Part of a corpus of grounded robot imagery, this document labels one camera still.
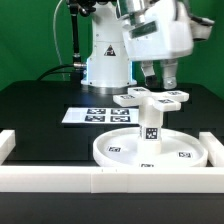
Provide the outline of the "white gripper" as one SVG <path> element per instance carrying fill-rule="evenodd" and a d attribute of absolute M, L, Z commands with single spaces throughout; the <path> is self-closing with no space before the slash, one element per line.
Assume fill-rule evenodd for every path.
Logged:
<path fill-rule="evenodd" d="M 121 0 L 121 27 L 129 59 L 142 61 L 145 85 L 158 84 L 153 62 L 148 60 L 162 60 L 163 86 L 166 90 L 174 89 L 178 68 L 175 58 L 193 50 L 184 4 L 179 0 Z"/>

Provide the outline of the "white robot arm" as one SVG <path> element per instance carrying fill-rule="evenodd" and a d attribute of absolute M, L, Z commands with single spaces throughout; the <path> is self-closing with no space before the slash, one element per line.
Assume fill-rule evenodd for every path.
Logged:
<path fill-rule="evenodd" d="M 102 94 L 134 86 L 134 62 L 145 83 L 156 83 L 153 63 L 163 69 L 163 87 L 177 86 L 178 59 L 209 38 L 214 22 L 191 13 L 188 0 L 110 0 L 92 14 L 92 53 L 81 84 Z"/>

